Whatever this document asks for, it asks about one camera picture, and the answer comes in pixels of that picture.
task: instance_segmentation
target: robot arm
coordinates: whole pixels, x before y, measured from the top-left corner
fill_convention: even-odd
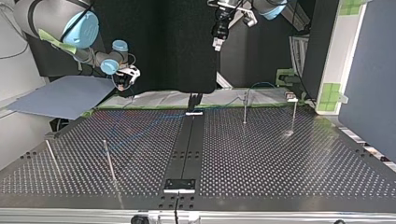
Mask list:
[[[138,69],[128,64],[128,44],[122,40],[113,42],[110,53],[91,48],[99,33],[99,20],[91,11],[90,0],[21,0],[14,8],[14,18],[22,30],[36,38],[50,35],[73,50],[63,51],[80,62],[100,67],[110,76],[117,76],[120,91],[133,85],[140,76]]]
[[[216,7],[216,23],[212,29],[214,37],[213,47],[216,51],[221,50],[221,46],[229,35],[230,22],[233,20],[236,11],[241,11],[244,15],[244,24],[252,27],[257,24],[256,16],[251,9],[244,8],[244,4],[249,1],[267,20],[272,20],[288,3],[288,0],[208,0],[210,7]]]

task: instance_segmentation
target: blue paper sheet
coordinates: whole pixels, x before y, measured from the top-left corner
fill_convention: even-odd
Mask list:
[[[77,119],[112,90],[110,79],[62,77],[9,105],[10,110],[53,118]]]

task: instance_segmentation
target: blue joint cap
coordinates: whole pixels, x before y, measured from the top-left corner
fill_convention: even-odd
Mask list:
[[[64,32],[78,19],[82,12],[76,14],[64,27]],[[99,20],[92,12],[87,12],[67,36],[64,43],[78,49],[87,49],[99,34]]]
[[[113,42],[113,49],[116,51],[127,52],[128,44],[123,40],[115,40]]]
[[[120,68],[119,63],[113,59],[106,59],[100,64],[102,71],[110,76],[114,75]]]
[[[282,11],[285,9],[286,6],[279,6],[274,8],[273,10],[261,14],[262,16],[265,17],[268,21],[275,19]]]

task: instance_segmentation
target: perforated metal tabletop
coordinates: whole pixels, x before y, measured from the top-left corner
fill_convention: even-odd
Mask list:
[[[305,107],[95,112],[1,171],[0,207],[396,213],[396,174]],[[109,172],[108,141],[117,184]],[[167,179],[194,194],[164,194]]]

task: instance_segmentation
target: metal rod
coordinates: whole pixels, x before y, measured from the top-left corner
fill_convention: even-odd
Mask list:
[[[107,146],[107,141],[106,140],[103,140],[103,145],[105,147],[105,151],[106,151],[106,154],[107,154],[108,166],[110,168],[111,175],[113,177],[113,180],[117,181],[116,175],[115,175],[114,169],[113,169],[113,162],[111,161],[110,151],[108,150],[108,146]]]
[[[46,140],[47,148],[49,149],[49,153],[53,160],[56,160],[55,154],[53,154],[52,146],[50,145],[50,140]]]
[[[295,120],[295,118],[296,118],[296,112],[297,112],[297,103],[298,103],[298,102],[295,102],[295,103],[294,103],[293,120]]]
[[[296,120],[296,113],[297,113],[297,104],[298,102],[294,103],[294,111],[293,111],[293,121],[291,123],[291,131],[294,133],[294,121]]]
[[[244,112],[244,123],[246,124],[246,123],[247,123],[247,117],[248,117],[248,106],[245,105],[244,108],[245,108],[245,112]]]
[[[244,99],[244,124],[248,123],[248,93],[245,92]]]

